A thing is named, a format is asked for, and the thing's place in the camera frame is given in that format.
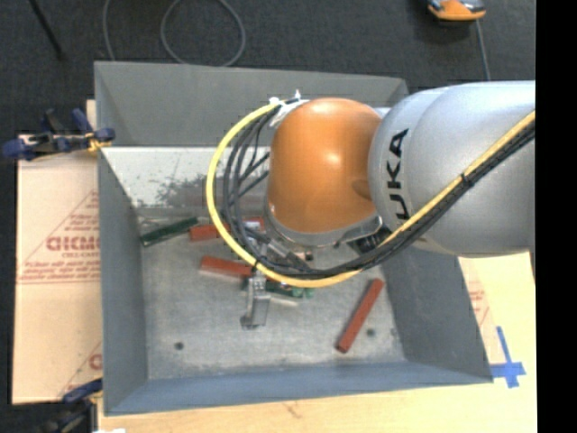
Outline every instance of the yellow cable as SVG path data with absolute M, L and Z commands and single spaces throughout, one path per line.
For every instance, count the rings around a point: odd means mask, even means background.
M 471 175 L 476 171 L 483 163 L 488 159 L 493 157 L 497 152 L 499 152 L 505 144 L 507 144 L 511 139 L 517 136 L 523 131 L 523 129 L 535 120 L 535 111 L 532 111 L 525 117 L 523 117 L 519 122 L 513 126 L 508 132 L 501 136 L 487 151 L 478 157 L 467 169 L 463 172 L 465 177 Z M 433 207 L 438 204 L 447 194 L 449 194 L 453 189 L 455 189 L 459 184 L 463 182 L 463 177 L 459 175 L 453 181 L 451 181 L 444 189 L 441 190 L 436 196 L 424 204 L 410 219 L 408 219 L 403 225 L 391 233 L 383 242 L 379 244 L 379 247 L 387 244 L 392 239 L 397 237 L 399 234 L 407 231 L 411 226 L 413 226 L 418 220 L 424 217 Z
M 210 215 L 215 227 L 223 237 L 224 241 L 233 249 L 233 251 L 241 257 L 245 262 L 250 265 L 256 265 L 256 268 L 262 272 L 265 276 L 273 279 L 274 281 L 284 282 L 292 287 L 301 287 L 301 288 L 310 288 L 316 289 L 320 287 L 327 287 L 330 285 L 334 285 L 338 282 L 346 281 L 347 279 L 352 278 L 355 274 L 360 272 L 361 270 L 351 270 L 349 272 L 342 272 L 340 274 L 336 274 L 335 276 L 330 276 L 328 278 L 318 279 L 318 280 L 303 280 L 303 279 L 296 279 L 290 276 L 285 276 L 284 274 L 279 274 L 273 270 L 270 270 L 266 266 L 261 263 L 257 262 L 257 259 L 250 255 L 247 251 L 243 249 L 241 245 L 239 245 L 236 240 L 229 234 L 226 227 L 223 224 L 220 216 L 218 215 L 218 210 L 215 204 L 215 193 L 214 193 L 214 184 L 215 184 L 215 175 L 216 175 L 216 168 L 218 166 L 218 162 L 226 147 L 228 146 L 229 142 L 239 133 L 241 130 L 250 124 L 253 120 L 256 120 L 262 115 L 267 114 L 271 111 L 274 107 L 278 104 L 270 103 L 266 106 L 263 106 L 250 114 L 248 114 L 245 118 L 243 118 L 240 122 L 238 122 L 231 130 L 224 136 L 223 140 L 218 144 L 216 147 L 216 151 L 213 155 L 212 160 L 210 161 L 210 165 L 208 166 L 208 173 L 206 175 L 206 204 L 208 207 L 208 214 Z M 531 112 L 529 115 L 524 117 L 521 121 L 519 121 L 513 128 L 511 128 L 506 134 L 504 134 L 499 140 L 497 140 L 481 157 L 476 159 L 463 173 L 465 177 L 471 175 L 475 170 L 477 170 L 485 161 L 490 159 L 495 153 L 497 153 L 505 144 L 507 144 L 513 137 L 519 134 L 523 128 L 525 128 L 528 124 L 530 124 L 535 119 L 535 111 Z M 456 188 L 458 184 L 463 181 L 463 177 L 459 176 L 455 178 L 451 183 L 449 183 L 441 192 L 439 192 L 434 198 L 432 198 L 429 202 L 427 202 L 423 207 L 421 207 L 415 215 L 413 215 L 407 222 L 405 222 L 402 226 L 400 226 L 397 230 L 395 230 L 391 235 L 389 235 L 379 246 L 383 246 L 390 242 L 392 239 L 397 237 L 402 232 L 408 230 L 412 225 L 414 225 L 419 219 L 424 217 L 434 206 L 440 202 L 447 194 L 449 194 L 453 189 Z

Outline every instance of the black floor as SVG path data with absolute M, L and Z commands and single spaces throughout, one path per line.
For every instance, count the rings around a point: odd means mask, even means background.
M 55 51 L 27 0 L 0 0 L 0 142 L 38 129 L 54 107 L 67 117 L 94 94 L 93 61 L 109 53 L 106 0 L 37 0 L 64 52 Z M 119 60 L 174 62 L 160 24 L 174 0 L 112 0 Z M 400 77 L 411 91 L 483 79 L 475 26 L 441 27 L 415 0 L 226 0 L 243 20 L 235 66 Z M 536 0 L 484 0 L 482 39 L 492 80 L 536 78 Z M 183 0 L 166 38 L 180 58 L 221 65 L 238 50 L 234 18 L 216 0 Z M 0 431 L 25 432 L 59 406 L 10 406 L 14 324 L 14 166 L 0 164 Z

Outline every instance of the kuka logo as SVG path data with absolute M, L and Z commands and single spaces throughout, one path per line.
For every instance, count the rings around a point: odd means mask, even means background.
M 408 128 L 395 134 L 392 139 L 390 140 L 389 144 L 389 151 L 395 156 L 395 158 L 391 158 L 393 161 L 396 161 L 395 166 L 391 165 L 391 160 L 387 161 L 387 173 L 389 174 L 389 181 L 387 181 L 387 187 L 389 189 L 402 189 L 401 181 L 397 180 L 398 174 L 400 172 L 400 163 L 401 163 L 401 145 L 403 144 L 403 139 L 408 133 Z M 390 200 L 393 202 L 397 202 L 400 204 L 401 212 L 397 212 L 397 218 L 399 220 L 408 220 L 408 210 L 407 204 L 405 203 L 405 199 L 401 194 L 389 194 Z

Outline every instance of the clamp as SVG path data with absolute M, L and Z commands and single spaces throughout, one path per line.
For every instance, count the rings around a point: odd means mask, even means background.
M 76 108 L 72 111 L 74 130 L 67 130 L 49 109 L 41 120 L 41 132 L 27 138 L 15 138 L 2 146 L 5 158 L 32 161 L 39 157 L 73 151 L 95 152 L 110 145 L 115 138 L 112 128 L 94 130 L 86 115 Z

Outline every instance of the blue tape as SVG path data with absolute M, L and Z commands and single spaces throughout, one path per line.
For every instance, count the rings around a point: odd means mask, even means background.
M 490 371 L 493 378 L 503 377 L 507 382 L 509 388 L 516 388 L 519 386 L 518 376 L 526 375 L 525 368 L 522 363 L 513 363 L 511 361 L 511 355 L 509 354 L 507 341 L 505 340 L 505 334 L 500 326 L 497 326 L 497 334 L 499 335 L 499 341 L 501 347 L 503 348 L 503 353 L 505 354 L 506 362 L 503 364 L 492 364 L 490 366 Z

